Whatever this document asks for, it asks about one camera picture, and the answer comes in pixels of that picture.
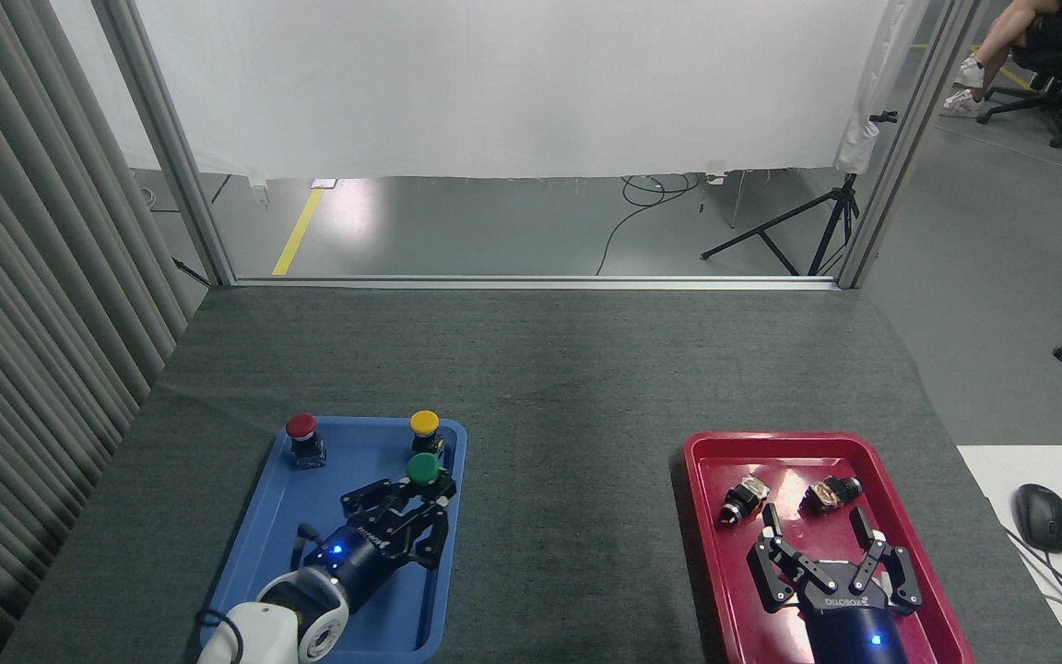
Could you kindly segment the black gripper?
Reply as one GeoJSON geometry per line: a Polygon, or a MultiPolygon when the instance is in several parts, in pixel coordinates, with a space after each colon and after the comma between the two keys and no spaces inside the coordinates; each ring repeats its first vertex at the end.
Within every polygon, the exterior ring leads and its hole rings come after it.
{"type": "Polygon", "coordinates": [[[341,497],[343,516],[362,524],[338,527],[304,556],[304,566],[332,576],[352,612],[367,605],[405,564],[436,571],[448,538],[448,504],[455,489],[408,509],[419,496],[421,488],[410,478],[376,480],[347,492],[341,497]]]}
{"type": "Polygon", "coordinates": [[[867,591],[873,583],[874,572],[881,564],[891,581],[890,591],[861,594],[838,591],[838,581],[827,575],[825,567],[798,551],[784,537],[774,504],[763,506],[761,521],[761,534],[749,551],[751,579],[763,609],[770,614],[787,605],[799,605],[796,593],[802,589],[815,586],[819,590],[800,593],[800,612],[813,661],[906,663],[909,660],[893,613],[915,613],[923,606],[923,594],[919,591],[909,551],[890,545],[888,539],[871,526],[863,508],[855,507],[850,512],[853,534],[866,554],[858,571],[847,581],[847,588],[867,591]]]}

